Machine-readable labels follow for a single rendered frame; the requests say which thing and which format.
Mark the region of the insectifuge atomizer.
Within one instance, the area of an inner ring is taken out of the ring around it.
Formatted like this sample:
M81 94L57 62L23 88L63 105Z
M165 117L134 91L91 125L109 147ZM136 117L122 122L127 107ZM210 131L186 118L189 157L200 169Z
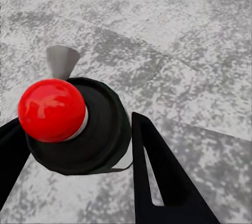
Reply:
M31 85L18 118L36 161L65 176L122 172L133 165L132 130L120 97L104 82L69 78L79 52L48 47L53 79Z

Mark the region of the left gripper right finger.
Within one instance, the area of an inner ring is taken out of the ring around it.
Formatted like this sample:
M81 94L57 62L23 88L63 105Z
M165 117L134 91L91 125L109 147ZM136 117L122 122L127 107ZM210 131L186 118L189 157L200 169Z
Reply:
M132 112L135 224L220 224L152 121ZM164 206L152 203L144 147Z

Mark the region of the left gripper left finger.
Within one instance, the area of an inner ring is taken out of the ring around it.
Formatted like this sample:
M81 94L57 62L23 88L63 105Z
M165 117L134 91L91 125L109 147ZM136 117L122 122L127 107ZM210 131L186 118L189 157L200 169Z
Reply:
M0 211L31 154L17 119L0 126Z

